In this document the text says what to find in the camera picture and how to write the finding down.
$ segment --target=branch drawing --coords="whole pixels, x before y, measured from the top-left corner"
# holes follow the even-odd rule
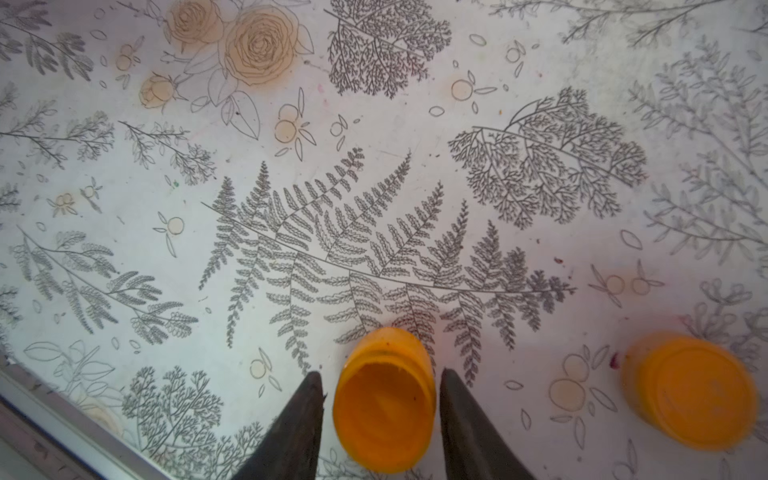
[[[54,248],[43,247],[22,230],[23,242],[12,247],[22,269],[22,275],[33,282],[38,292],[51,301],[54,295],[64,296],[82,327],[93,333],[93,325],[104,328],[104,321],[118,323],[113,306],[122,305],[133,313],[131,325],[136,334],[150,344],[160,344],[170,335],[184,338],[192,333],[191,324],[197,318],[176,310],[183,303],[160,301],[162,290],[155,287],[153,276],[137,271],[118,274],[108,257],[112,250],[86,241],[85,233],[59,232]],[[99,286],[85,278],[95,273],[110,281]]]
[[[450,24],[436,21],[424,0],[331,0],[330,80],[340,94],[380,91],[394,98],[409,77],[428,77],[427,62],[451,42]]]
[[[656,242],[678,239],[670,254],[689,247],[696,260],[713,253],[722,265],[736,247],[766,278],[768,223],[760,195],[768,193],[768,182],[759,167],[768,155],[768,124],[760,116],[763,89],[753,86],[756,76],[745,68],[728,69],[729,57],[717,41],[702,38],[697,52],[664,66],[656,88],[630,89],[646,129],[664,126],[667,138],[686,134],[711,148],[697,154],[695,164],[681,166],[686,176],[679,195],[666,184],[654,185],[657,208],[645,215],[649,227],[661,230]]]
[[[176,478],[230,478],[264,437],[259,422],[217,436],[224,403],[209,382],[205,372],[188,375],[179,366],[156,380],[148,366],[136,373],[123,401],[123,415],[136,422],[138,450]]]
[[[0,59],[11,61],[12,55],[24,52],[29,66],[37,69],[41,75],[61,68],[72,80],[74,72],[78,77],[90,81],[88,74],[93,71],[94,62],[84,54],[85,41],[80,35],[61,32],[51,41],[33,33],[40,31],[42,26],[52,26],[46,18],[47,4],[41,0],[16,5],[0,2]]]
[[[587,93],[564,88],[521,108],[502,129],[473,127],[449,142],[480,204],[524,230],[535,215],[571,222],[579,203],[598,218],[621,212],[614,185],[636,187],[647,158],[624,129],[589,113]]]
[[[349,323],[335,338],[337,343],[358,340],[391,322],[422,341],[433,366],[435,337],[456,333],[455,345],[465,358],[465,378],[471,385],[479,372],[486,317],[512,349],[517,319],[535,331],[541,310],[552,313],[556,302],[575,292],[556,276],[547,278],[541,270],[529,273],[522,249],[502,255],[492,223],[474,248],[472,265],[463,266],[461,252],[469,228],[466,202],[456,222],[435,239],[434,246],[427,246],[443,202],[440,183],[412,214],[378,225],[376,218],[402,188],[410,156],[370,191],[348,201],[345,197],[353,195],[353,183],[347,179],[357,182],[361,159],[362,151],[355,149],[341,160],[335,174],[326,175],[329,183],[315,179],[303,187],[294,184],[293,191],[283,188],[282,195],[271,190],[262,164],[256,186],[240,205],[228,177],[214,204],[204,204],[219,215],[219,225],[200,288],[229,259],[246,267],[236,271],[228,344],[240,319],[237,312],[266,280],[272,287],[267,299],[282,307],[270,323],[281,324],[277,335],[286,336],[286,350],[303,371],[310,368],[307,350],[312,332],[306,305],[319,302],[338,308],[325,316],[327,322]],[[315,254],[310,243],[322,253]],[[401,280],[414,277],[413,282]],[[319,295],[323,284],[337,290]],[[449,305],[447,313],[444,305]],[[446,321],[442,331],[436,329],[440,318]]]
[[[0,94],[0,115],[6,108],[15,110],[17,98],[17,88],[9,82]],[[13,138],[17,144],[29,142],[28,157],[41,159],[45,164],[50,162],[62,170],[69,160],[69,148],[77,146],[80,161],[98,160],[101,154],[109,151],[114,143],[114,125],[104,112],[97,111],[81,121],[69,121],[66,129],[59,133],[58,125],[49,127],[45,124],[46,117],[58,113],[54,109],[55,103],[53,100],[39,102],[23,118],[14,119],[8,130],[0,131],[0,138]]]
[[[125,138],[134,142],[134,158],[136,163],[149,170],[151,164],[155,164],[152,152],[163,157],[170,153],[170,165],[179,170],[184,176],[184,182],[187,185],[197,185],[205,183],[216,173],[214,162],[210,159],[211,152],[202,148],[198,144],[192,144],[186,135],[190,133],[179,127],[176,129],[173,125],[158,124],[154,122],[151,129],[146,129],[144,125],[131,125],[126,121],[120,121],[128,129]],[[187,151],[184,152],[179,147],[180,142],[187,143]]]
[[[567,44],[577,40],[598,40],[606,25],[617,24],[627,33],[630,47],[671,45],[670,33],[677,29],[681,37],[696,28],[693,13],[724,0],[693,0],[679,5],[663,2],[638,3],[632,0],[608,0],[607,2],[570,2],[568,0],[501,0],[491,5],[490,15],[502,17],[509,14],[521,20],[526,15],[535,17],[540,9],[554,13],[562,8],[575,13],[575,20],[568,20],[568,30],[561,32],[560,39]]]

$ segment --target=orange lid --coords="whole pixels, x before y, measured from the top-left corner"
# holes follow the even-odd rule
[[[700,339],[680,337],[652,352],[638,386],[657,426],[695,449],[728,449],[756,421],[750,374],[728,351]]]

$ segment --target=fern illustration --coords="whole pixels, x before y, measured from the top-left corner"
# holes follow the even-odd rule
[[[0,2],[0,59],[11,61],[12,55],[26,53],[27,63],[37,69],[41,75],[46,71],[56,72],[59,68],[72,80],[73,72],[90,81],[88,75],[94,69],[94,62],[85,52],[85,41],[80,35],[59,33],[55,41],[50,41],[36,33],[41,27],[51,26],[48,21],[47,2],[31,0],[11,5]],[[15,32],[22,42],[14,38]]]
[[[616,24],[628,30],[627,44],[630,47],[670,45],[673,29],[685,36],[696,27],[693,13],[713,6],[723,0],[693,0],[678,5],[655,5],[632,0],[608,0],[607,2],[570,2],[568,0],[501,0],[491,5],[490,15],[521,20],[526,15],[535,17],[538,12],[548,10],[554,13],[561,8],[577,15],[568,21],[568,30],[560,33],[560,39],[567,44],[577,40],[598,40],[606,25]]]
[[[139,452],[176,478],[230,478],[263,439],[258,422],[217,436],[224,402],[209,383],[205,372],[188,375],[179,366],[157,381],[155,369],[144,367],[124,398],[123,415],[136,421]]]
[[[621,212],[612,184],[636,187],[647,176],[645,152],[623,136],[619,124],[589,113],[586,91],[568,87],[525,105],[503,130],[473,127],[449,146],[480,204],[523,230],[535,215],[569,223],[578,203],[598,218]]]
[[[0,320],[8,325],[14,326],[21,322],[24,317],[19,314],[18,307],[13,304],[18,295],[18,288],[3,285],[0,288]]]
[[[455,345],[465,358],[465,378],[472,385],[482,360],[485,318],[493,320],[492,325],[512,349],[514,321],[520,319],[537,330],[540,312],[552,313],[566,293],[576,290],[557,277],[547,278],[543,271],[529,274],[520,248],[502,255],[498,231],[492,223],[474,248],[472,265],[463,266],[461,252],[469,228],[465,201],[449,230],[427,246],[443,202],[440,183],[420,206],[414,207],[413,214],[387,224],[386,236],[376,229],[376,217],[382,216],[402,187],[409,157],[370,192],[355,196],[353,207],[344,201],[346,195],[352,195],[352,184],[347,182],[347,188],[341,180],[349,176],[357,181],[356,155],[362,158],[362,152],[350,152],[346,158],[349,162],[343,163],[346,170],[340,167],[341,171],[336,171],[339,176],[330,179],[332,184],[342,185],[335,193],[324,185],[325,190],[318,187],[322,193],[312,194],[308,187],[311,184],[306,182],[304,188],[294,185],[293,192],[284,189],[282,195],[276,190],[268,194],[270,183],[263,165],[257,185],[240,206],[229,178],[224,178],[214,204],[204,204],[220,218],[212,257],[200,286],[249,239],[264,245],[263,250],[251,247],[248,263],[258,266],[259,276],[252,276],[253,283],[248,283],[243,277],[247,272],[239,270],[237,285],[247,286],[248,297],[258,287],[256,280],[265,277],[268,285],[278,289],[266,292],[268,300],[282,307],[270,322],[280,324],[277,335],[287,337],[286,349],[291,350],[303,372],[310,368],[306,338],[310,334],[309,306],[315,302],[338,308],[325,315],[325,321],[349,325],[335,338],[337,343],[356,341],[391,324],[419,338],[433,366],[437,332],[455,333]],[[320,255],[310,252],[310,241],[321,246]],[[367,271],[356,269],[363,264]],[[344,274],[327,273],[339,269]],[[417,281],[404,281],[402,277],[415,277]],[[336,290],[320,295],[320,285]],[[437,328],[439,319],[446,322],[441,329]],[[232,328],[230,324],[230,341]]]
[[[22,234],[24,241],[12,247],[12,252],[23,277],[49,301],[55,294],[64,296],[87,332],[94,332],[91,325],[103,329],[105,321],[118,323],[111,308],[120,304],[134,314],[131,325],[136,334],[152,345],[162,343],[169,334],[184,338],[192,333],[190,324],[197,318],[176,310],[183,303],[160,301],[163,292],[152,284],[153,276],[129,271],[112,278],[118,272],[108,257],[114,254],[103,245],[86,242],[85,233],[60,232],[55,248],[43,247],[24,230]],[[64,280],[54,275],[59,270]],[[86,280],[85,273],[96,273],[110,281],[106,287],[99,287]]]
[[[426,79],[427,62],[451,42],[449,23],[432,19],[431,8],[424,0],[331,0],[329,77],[339,93],[394,98],[409,77]]]
[[[0,94],[0,116],[7,108],[15,110],[17,99],[16,86],[9,82]],[[36,157],[45,164],[52,163],[62,170],[75,146],[80,161],[98,160],[101,154],[109,151],[114,144],[114,125],[104,112],[97,111],[81,121],[70,121],[67,128],[59,133],[58,125],[49,127],[45,123],[46,117],[58,113],[55,104],[53,100],[39,102],[23,118],[14,119],[8,130],[0,131],[0,138],[12,137],[29,142],[30,157]]]
[[[657,208],[645,214],[660,230],[655,241],[676,239],[671,254],[687,247],[694,259],[712,254],[722,265],[739,250],[768,278],[768,223],[760,207],[760,195],[768,193],[760,167],[768,155],[768,124],[760,115],[764,89],[753,86],[756,77],[745,68],[729,69],[729,56],[702,38],[695,54],[664,66],[658,94],[653,85],[630,90],[646,128],[664,126],[667,138],[685,134],[714,146],[681,166],[685,190],[679,194],[654,185]]]

